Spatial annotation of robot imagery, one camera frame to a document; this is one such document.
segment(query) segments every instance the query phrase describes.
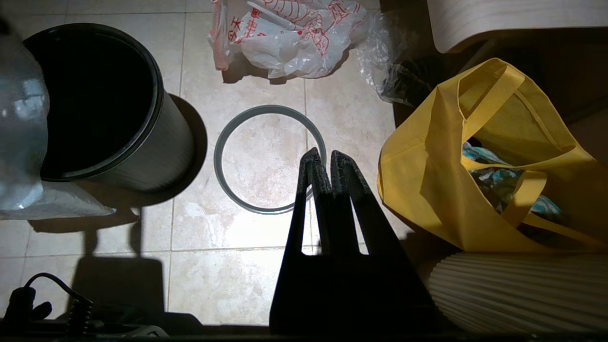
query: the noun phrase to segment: white pleated shade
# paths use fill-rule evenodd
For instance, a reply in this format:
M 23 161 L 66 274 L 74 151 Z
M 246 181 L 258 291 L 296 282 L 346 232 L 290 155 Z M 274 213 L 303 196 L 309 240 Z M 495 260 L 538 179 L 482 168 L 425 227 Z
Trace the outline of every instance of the white pleated shade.
M 469 332 L 608 329 L 608 254 L 458 253 L 435 266 L 428 288 Z

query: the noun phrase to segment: tile floor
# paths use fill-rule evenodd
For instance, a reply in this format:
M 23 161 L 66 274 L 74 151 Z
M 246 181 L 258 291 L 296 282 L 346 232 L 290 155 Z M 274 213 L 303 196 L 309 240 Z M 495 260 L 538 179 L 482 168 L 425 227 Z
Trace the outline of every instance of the tile floor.
M 370 9 L 378 0 L 361 1 Z M 247 76 L 223 82 L 213 67 L 207 32 L 209 0 L 4 0 L 2 10 L 23 37 L 64 23 L 92 22 L 132 35 L 154 55 L 165 89 L 197 109 L 206 126 L 206 161 L 192 184 L 165 203 L 142 209 L 142 256 L 162 262 L 164 306 L 195 315 L 203 324 L 268 323 L 291 213 L 257 215 L 232 202 L 213 172 L 215 141 L 225 124 L 252 106 L 278 104 L 305 113 L 328 151 L 353 157 L 374 187 L 381 146 L 394 130 L 392 106 L 365 84 L 351 55 L 333 75 L 273 85 Z M 242 146 L 247 145 L 247 152 Z M 235 192 L 260 206 L 290 203 L 299 158 L 314 140 L 296 121 L 276 115 L 241 126 L 228 141 L 224 168 Z M 400 238 L 410 229 L 386 211 Z M 313 217 L 314 206 L 308 217 Z M 303 250 L 313 253 L 316 220 L 309 219 Z M 93 254 L 133 257 L 132 223 L 97 230 Z M 10 292 L 40 271 L 72 282 L 87 248 L 86 227 L 45 229 L 44 223 L 0 222 L 0 315 Z M 40 281 L 37 302 L 61 308 L 67 298 Z M 191 294 L 197 294 L 197 301 Z M 56 310 L 51 317 L 56 317 Z

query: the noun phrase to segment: black trash can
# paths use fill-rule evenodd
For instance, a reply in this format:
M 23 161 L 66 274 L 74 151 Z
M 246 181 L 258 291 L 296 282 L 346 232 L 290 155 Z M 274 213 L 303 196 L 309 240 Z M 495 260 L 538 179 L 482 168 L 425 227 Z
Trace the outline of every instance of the black trash can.
M 155 192 L 186 173 L 192 133 L 154 58 L 133 37 L 105 25 L 68 24 L 24 44 L 49 90 L 44 181 Z

